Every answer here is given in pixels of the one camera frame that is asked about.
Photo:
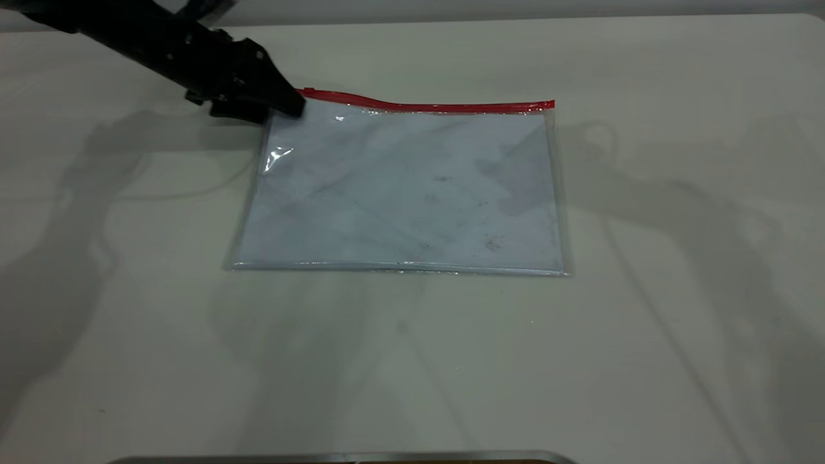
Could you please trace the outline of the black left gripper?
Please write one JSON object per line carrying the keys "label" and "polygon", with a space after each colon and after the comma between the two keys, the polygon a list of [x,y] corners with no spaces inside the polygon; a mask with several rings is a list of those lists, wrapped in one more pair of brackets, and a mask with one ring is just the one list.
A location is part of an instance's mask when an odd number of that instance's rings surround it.
{"label": "black left gripper", "polygon": [[170,29],[169,79],[201,97],[232,100],[212,100],[209,114],[216,118],[264,124],[270,108],[296,119],[306,108],[262,45],[223,30]]}

